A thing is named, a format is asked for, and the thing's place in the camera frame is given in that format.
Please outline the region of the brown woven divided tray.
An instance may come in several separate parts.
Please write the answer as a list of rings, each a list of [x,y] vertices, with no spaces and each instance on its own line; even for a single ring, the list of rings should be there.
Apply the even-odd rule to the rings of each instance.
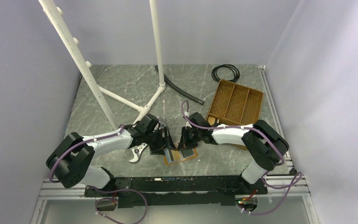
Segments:
[[[263,92],[220,80],[206,120],[213,125],[249,125],[260,116]]]

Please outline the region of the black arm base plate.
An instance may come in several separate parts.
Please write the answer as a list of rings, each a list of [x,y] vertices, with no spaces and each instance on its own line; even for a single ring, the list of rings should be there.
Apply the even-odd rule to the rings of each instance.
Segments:
[[[234,206],[242,196],[267,194],[261,180],[246,182],[241,175],[114,177],[104,171],[103,178],[85,177],[86,197],[116,196],[119,208],[135,206],[219,204]]]

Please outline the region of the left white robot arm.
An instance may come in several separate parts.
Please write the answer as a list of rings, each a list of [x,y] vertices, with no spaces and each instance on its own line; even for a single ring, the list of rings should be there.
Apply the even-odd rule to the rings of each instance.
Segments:
[[[152,155],[164,155],[165,149],[176,148],[168,127],[149,113],[140,121],[121,124],[109,133],[81,136],[72,132],[46,160],[50,170],[48,179],[67,189],[77,184],[88,185],[109,196],[115,190],[116,179],[108,169],[92,166],[92,159],[123,149],[133,149],[138,155],[142,147],[149,147]]]

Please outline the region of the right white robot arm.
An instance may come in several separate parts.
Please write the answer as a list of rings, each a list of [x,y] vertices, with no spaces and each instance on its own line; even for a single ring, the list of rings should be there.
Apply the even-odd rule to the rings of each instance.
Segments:
[[[288,142],[264,120],[250,125],[229,126],[221,123],[211,125],[198,112],[186,113],[184,118],[187,124],[182,127],[178,150],[197,147],[203,141],[212,145],[244,146],[249,151],[252,160],[238,181],[239,190],[244,194],[251,193],[264,174],[282,165],[283,156],[289,150]]]

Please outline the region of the black VIP credit card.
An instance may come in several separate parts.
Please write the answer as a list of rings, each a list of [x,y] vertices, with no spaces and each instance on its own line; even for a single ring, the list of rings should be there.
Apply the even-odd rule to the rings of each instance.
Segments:
[[[190,158],[192,156],[195,156],[194,149],[182,150],[181,153],[182,153],[182,156],[183,156],[184,159],[187,159],[187,158]]]

